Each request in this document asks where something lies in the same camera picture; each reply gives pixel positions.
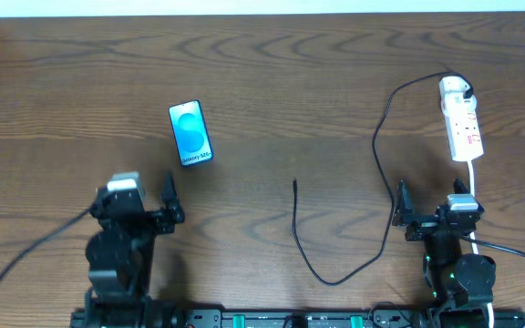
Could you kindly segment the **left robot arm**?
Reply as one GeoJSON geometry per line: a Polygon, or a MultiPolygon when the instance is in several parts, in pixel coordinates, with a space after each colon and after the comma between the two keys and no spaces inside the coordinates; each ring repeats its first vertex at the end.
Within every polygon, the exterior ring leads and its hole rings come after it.
{"type": "Polygon", "coordinates": [[[156,237],[185,221],[174,179],[161,192],[163,206],[144,209],[145,190],[136,171],[118,173],[98,190],[89,210],[101,231],[86,247],[91,287],[85,308],[71,316],[72,327],[172,327],[175,306],[149,297],[156,237]]]}

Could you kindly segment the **blue screen smartphone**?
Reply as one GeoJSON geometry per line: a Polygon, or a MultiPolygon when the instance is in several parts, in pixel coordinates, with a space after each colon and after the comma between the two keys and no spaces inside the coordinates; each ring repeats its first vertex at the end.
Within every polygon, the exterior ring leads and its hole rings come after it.
{"type": "Polygon", "coordinates": [[[213,160],[211,140],[201,103],[194,99],[168,109],[170,124],[182,167],[213,160]]]}

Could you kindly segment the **white charger plug adapter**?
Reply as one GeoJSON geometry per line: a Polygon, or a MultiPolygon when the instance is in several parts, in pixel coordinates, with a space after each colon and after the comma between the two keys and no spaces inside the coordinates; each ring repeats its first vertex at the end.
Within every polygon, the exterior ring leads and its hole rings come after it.
{"type": "Polygon", "coordinates": [[[443,77],[438,86],[440,106],[446,116],[451,108],[474,108],[477,105],[474,88],[464,77],[443,77]]]}

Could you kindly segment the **white power strip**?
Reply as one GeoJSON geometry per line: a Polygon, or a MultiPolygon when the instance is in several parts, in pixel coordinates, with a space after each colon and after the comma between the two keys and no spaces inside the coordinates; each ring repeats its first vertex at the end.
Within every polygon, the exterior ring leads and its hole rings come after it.
{"type": "Polygon", "coordinates": [[[463,98],[458,92],[446,93],[441,99],[451,158],[467,162],[484,154],[477,116],[477,99],[463,98]]]}

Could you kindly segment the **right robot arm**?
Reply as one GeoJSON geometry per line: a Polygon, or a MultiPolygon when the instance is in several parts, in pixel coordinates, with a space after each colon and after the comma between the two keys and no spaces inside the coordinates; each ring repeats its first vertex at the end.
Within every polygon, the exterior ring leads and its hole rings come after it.
{"type": "Polygon", "coordinates": [[[460,242],[476,230],[483,207],[460,179],[454,192],[433,214],[417,213],[407,185],[398,184],[393,224],[406,229],[407,241],[424,243],[424,274],[434,304],[424,311],[426,327],[489,327],[496,263],[488,256],[465,253],[460,242]]]}

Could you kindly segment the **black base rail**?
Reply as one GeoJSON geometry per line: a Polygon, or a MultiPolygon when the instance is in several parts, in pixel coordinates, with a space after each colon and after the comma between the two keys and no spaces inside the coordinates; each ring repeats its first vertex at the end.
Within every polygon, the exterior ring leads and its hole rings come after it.
{"type": "Polygon", "coordinates": [[[80,310],[71,314],[70,328],[407,328],[431,327],[418,312],[376,309],[362,312],[228,312],[217,309],[174,310],[162,314],[132,311],[80,310]]]}

